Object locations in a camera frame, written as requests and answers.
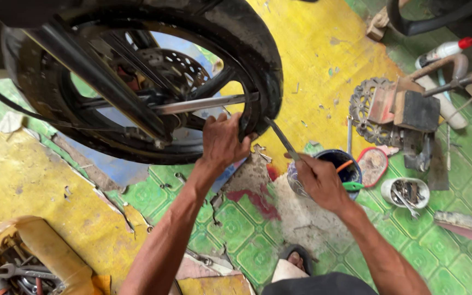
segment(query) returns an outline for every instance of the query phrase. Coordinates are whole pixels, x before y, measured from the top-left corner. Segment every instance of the paint bucket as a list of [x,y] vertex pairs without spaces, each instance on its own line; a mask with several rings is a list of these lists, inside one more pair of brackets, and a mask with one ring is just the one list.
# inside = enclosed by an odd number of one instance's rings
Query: paint bucket
[[[338,168],[341,164],[352,160],[352,164],[340,171],[338,173],[338,177],[342,182],[362,183],[362,173],[360,171],[360,166],[348,153],[341,150],[325,150],[314,155],[313,158],[331,162],[336,168]],[[287,182],[289,183],[289,187],[291,187],[292,191],[294,191],[297,195],[311,198],[309,194],[304,191],[303,185],[300,183],[300,181],[298,181],[298,171],[296,170],[294,162],[290,163],[287,167]],[[358,192],[359,191],[349,191],[349,197],[352,200],[355,200],[356,197],[358,197]]]

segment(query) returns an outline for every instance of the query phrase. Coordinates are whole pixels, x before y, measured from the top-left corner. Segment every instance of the spare brake disc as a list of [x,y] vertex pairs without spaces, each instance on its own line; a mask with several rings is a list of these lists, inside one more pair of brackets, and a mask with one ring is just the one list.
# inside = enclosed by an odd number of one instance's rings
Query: spare brake disc
[[375,124],[367,120],[372,97],[376,87],[386,87],[391,82],[386,78],[370,78],[362,81],[355,88],[355,92],[349,100],[349,114],[353,118],[352,124],[356,127],[359,135],[365,140],[376,145],[390,145],[393,124]]

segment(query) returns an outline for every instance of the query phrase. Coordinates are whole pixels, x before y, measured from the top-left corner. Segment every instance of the white bottle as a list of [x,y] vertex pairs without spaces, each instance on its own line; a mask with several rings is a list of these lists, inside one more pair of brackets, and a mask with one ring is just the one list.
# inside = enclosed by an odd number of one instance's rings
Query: white bottle
[[459,41],[449,41],[436,47],[435,49],[423,54],[416,59],[415,66],[417,69],[421,69],[428,64],[434,63],[444,57],[448,57],[453,54],[461,53],[462,50],[471,47],[472,38],[466,37]]

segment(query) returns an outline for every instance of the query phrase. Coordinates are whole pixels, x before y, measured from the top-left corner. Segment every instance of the foot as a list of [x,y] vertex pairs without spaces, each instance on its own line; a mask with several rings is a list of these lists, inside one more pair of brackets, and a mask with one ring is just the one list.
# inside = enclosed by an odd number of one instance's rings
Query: foot
[[300,257],[298,252],[294,251],[292,252],[289,257],[287,258],[287,261],[301,269],[302,271],[305,272],[305,268],[303,267],[303,258]]

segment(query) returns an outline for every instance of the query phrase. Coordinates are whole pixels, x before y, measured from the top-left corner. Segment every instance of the peeling paint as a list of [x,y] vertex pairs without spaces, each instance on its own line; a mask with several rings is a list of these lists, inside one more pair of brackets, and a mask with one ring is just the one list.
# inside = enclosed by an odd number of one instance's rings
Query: peeling paint
[[259,213],[263,216],[263,218],[272,220],[282,220],[281,216],[278,213],[276,207],[273,204],[269,203],[267,199],[264,197],[268,195],[272,198],[271,194],[267,191],[266,184],[262,184],[259,188],[262,195],[259,195],[251,190],[240,190],[240,191],[227,191],[226,197],[227,199],[238,202],[244,195],[249,196],[249,201],[251,204],[258,209]]
[[276,178],[278,178],[279,176],[278,169],[276,169],[276,167],[274,167],[274,165],[271,163],[267,164],[267,172],[269,174],[269,178],[271,179],[271,181],[275,181]]

